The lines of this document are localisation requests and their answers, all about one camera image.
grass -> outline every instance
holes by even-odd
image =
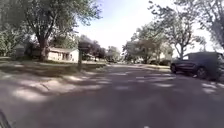
[[[147,65],[148,68],[153,68],[153,69],[157,69],[159,71],[170,71],[170,67],[169,66],[160,66],[160,65]]]
[[[10,74],[32,74],[43,77],[61,77],[77,73],[77,64],[32,62],[32,61],[4,61],[0,71]],[[83,64],[84,71],[104,67],[105,64]]]
[[[0,57],[0,64],[8,62],[10,59],[9,57]]]

blue sky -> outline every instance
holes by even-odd
[[[165,6],[170,5],[171,0],[154,0],[154,2]],[[80,34],[87,35],[92,40],[97,40],[101,46],[116,46],[122,50],[122,45],[130,40],[138,27],[152,21],[148,0],[98,0],[101,4],[102,19],[94,20],[91,26],[80,25],[77,30]],[[203,31],[195,31],[196,35],[203,35],[209,41],[209,34]],[[195,52],[200,48],[196,45],[194,49],[187,52]],[[207,49],[212,50],[211,42]]]

white house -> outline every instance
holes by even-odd
[[[48,60],[78,62],[78,49],[50,48],[49,50]]]

car window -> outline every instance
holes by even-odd
[[[189,55],[184,56],[183,60],[189,60]]]

parked car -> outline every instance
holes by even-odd
[[[200,79],[218,80],[224,73],[224,57],[218,52],[190,53],[172,61],[170,70],[172,73],[192,73]]]

